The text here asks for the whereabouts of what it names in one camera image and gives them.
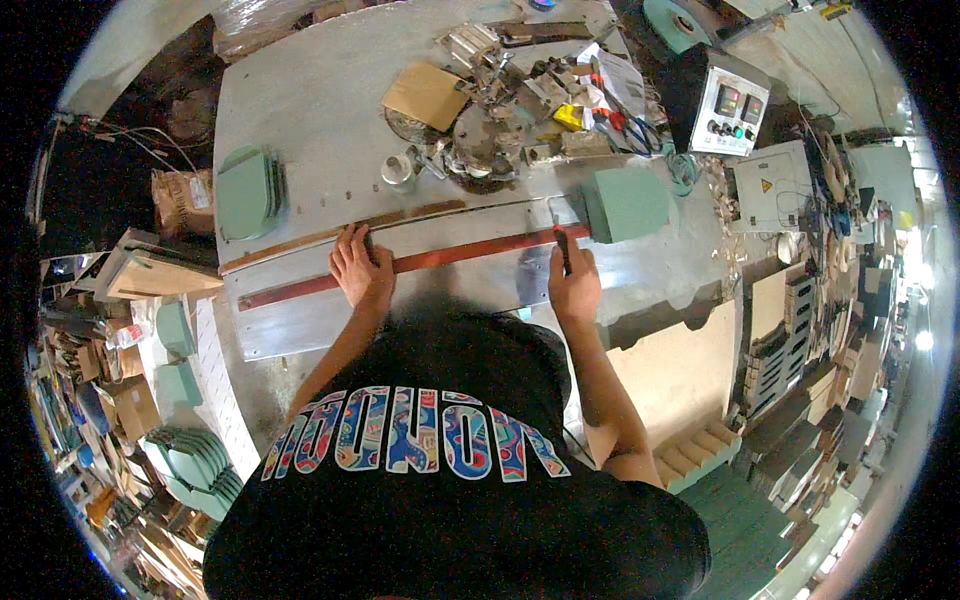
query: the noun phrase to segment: wooden ruler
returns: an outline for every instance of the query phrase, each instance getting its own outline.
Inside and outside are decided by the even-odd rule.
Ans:
[[[379,215],[377,217],[371,217],[370,219],[359,221],[358,223],[369,225],[371,229],[382,228],[387,225],[401,225],[404,221],[410,221],[420,217],[426,217],[428,215],[447,212],[449,210],[460,210],[466,207],[467,204],[462,200],[448,200],[446,202],[427,204],[425,206],[417,206],[416,208],[410,208],[407,210],[390,212],[385,215]],[[241,256],[240,258],[236,258],[230,262],[224,263],[220,266],[218,272],[220,273],[220,276],[226,276],[234,271],[238,271],[244,267],[250,267],[251,265],[269,260],[271,258],[277,258],[285,254],[303,250],[304,248],[317,246],[323,242],[336,239],[336,237],[340,235],[340,232],[346,227],[346,225],[342,225],[337,228],[327,229],[326,231],[311,233],[310,235],[304,235],[303,237],[290,240],[289,242],[283,242],[282,244],[277,244],[275,246],[271,246],[270,248],[264,248],[263,250],[251,252]]]
[[[589,229],[579,224],[564,227],[564,232],[566,232],[568,239],[590,236]],[[556,243],[553,229],[541,229],[540,231],[534,231],[532,233],[508,235],[507,237],[498,237],[493,240],[484,240],[482,242],[464,244],[463,246],[454,246],[453,248],[444,248],[442,250],[403,256],[402,258],[394,260],[394,273],[409,273],[417,269],[441,267],[469,258],[522,250],[524,248],[533,248],[534,246],[553,243]],[[300,281],[245,296],[237,302],[237,308],[242,312],[261,306],[276,304],[284,300],[292,300],[300,296],[306,296],[307,294],[325,292],[337,286],[337,280],[333,278],[333,275],[314,277],[306,281]]]

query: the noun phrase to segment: person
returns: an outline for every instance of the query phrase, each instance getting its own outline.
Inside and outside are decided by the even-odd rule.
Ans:
[[[329,259],[353,306],[204,556],[210,598],[683,598],[703,521],[663,489],[594,325],[590,251],[555,248],[550,302],[591,426],[563,438],[563,341],[430,307],[388,322],[391,252],[348,227]]]

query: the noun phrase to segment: red ruler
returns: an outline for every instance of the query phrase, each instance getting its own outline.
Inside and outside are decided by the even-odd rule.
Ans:
[[[583,225],[571,225],[563,229],[568,239],[590,236],[589,229]],[[394,273],[409,273],[417,269],[442,267],[443,265],[448,265],[460,260],[467,260],[469,258],[555,243],[556,238],[552,228],[534,231],[533,233],[508,235],[507,237],[498,237],[493,240],[473,242],[472,244],[464,244],[463,246],[454,246],[453,248],[444,248],[443,250],[434,250],[397,258],[394,260]],[[261,306],[269,306],[270,304],[283,302],[284,300],[292,300],[300,296],[306,296],[307,294],[325,292],[337,286],[337,280],[333,278],[333,275],[314,277],[306,281],[291,283],[290,285],[284,285],[272,290],[265,290],[244,296],[237,301],[237,308],[243,312]]]

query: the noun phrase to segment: digital display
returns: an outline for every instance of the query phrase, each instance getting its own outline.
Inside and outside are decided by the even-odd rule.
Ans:
[[[740,118],[756,125],[760,122],[760,115],[763,114],[763,103],[753,96],[747,96],[743,103],[743,116]]]
[[[722,114],[725,117],[735,117],[736,106],[738,104],[740,104],[740,92],[728,85],[720,85],[720,91],[717,92],[717,106],[714,112]]]

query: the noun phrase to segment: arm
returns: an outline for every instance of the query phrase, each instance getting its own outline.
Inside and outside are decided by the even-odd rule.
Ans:
[[[290,404],[288,423],[343,367],[363,354],[390,310],[396,284],[394,256],[377,246],[378,264],[372,263],[363,244],[369,230],[367,226],[357,229],[350,225],[330,253],[330,272],[347,294],[353,315],[317,368],[303,380]]]
[[[593,253],[573,247],[569,254],[570,275],[565,276],[563,253],[554,249],[548,287],[573,358],[593,458],[621,481],[645,481],[662,488],[647,430],[593,325],[602,294]]]

